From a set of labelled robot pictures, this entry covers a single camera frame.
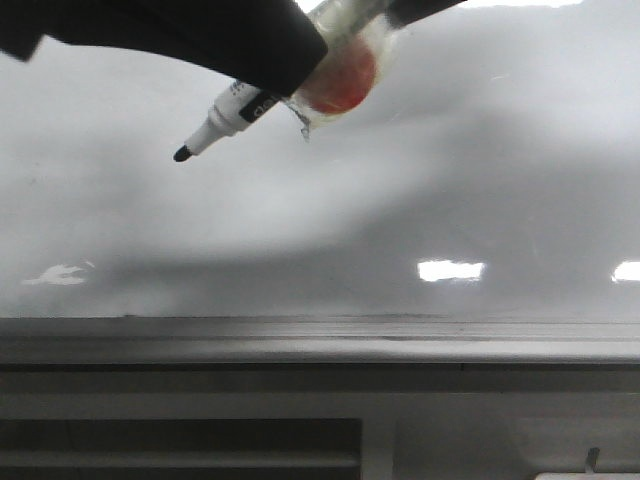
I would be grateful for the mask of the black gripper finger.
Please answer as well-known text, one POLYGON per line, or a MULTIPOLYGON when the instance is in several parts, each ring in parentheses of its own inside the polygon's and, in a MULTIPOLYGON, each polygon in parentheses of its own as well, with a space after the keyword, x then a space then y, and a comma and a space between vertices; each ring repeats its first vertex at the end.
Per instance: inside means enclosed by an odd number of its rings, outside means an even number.
POLYGON ((293 1, 2 2, 2 52, 27 62, 44 37, 174 58, 284 97, 328 53, 293 1))
POLYGON ((394 0, 384 15, 394 28, 404 28, 461 3, 463 0, 394 0))

